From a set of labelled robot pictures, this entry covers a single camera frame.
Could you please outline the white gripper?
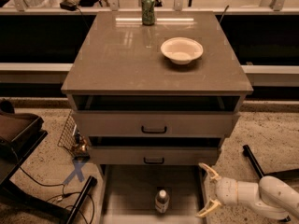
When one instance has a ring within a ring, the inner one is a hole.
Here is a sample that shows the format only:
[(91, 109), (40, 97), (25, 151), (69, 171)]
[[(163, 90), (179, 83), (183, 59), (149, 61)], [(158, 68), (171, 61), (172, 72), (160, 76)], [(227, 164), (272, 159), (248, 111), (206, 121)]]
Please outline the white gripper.
[(213, 168), (205, 163), (199, 162), (199, 167), (206, 171), (212, 181), (218, 181), (216, 184), (215, 200), (210, 199), (206, 205), (195, 215), (196, 217), (204, 218), (214, 212), (222, 204), (237, 205), (238, 204), (238, 185), (237, 181), (232, 178), (221, 177)]

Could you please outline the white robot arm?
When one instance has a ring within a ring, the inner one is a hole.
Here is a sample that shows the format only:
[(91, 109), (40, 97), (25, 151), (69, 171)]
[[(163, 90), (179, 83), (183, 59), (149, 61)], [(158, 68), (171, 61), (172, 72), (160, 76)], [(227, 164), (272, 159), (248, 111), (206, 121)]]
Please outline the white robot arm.
[(258, 183), (237, 181), (220, 176), (205, 163), (198, 165), (215, 182), (216, 195), (196, 214), (198, 217), (206, 217), (222, 205), (242, 205), (267, 218), (282, 220), (288, 215), (299, 218), (299, 193), (280, 179), (267, 175)]

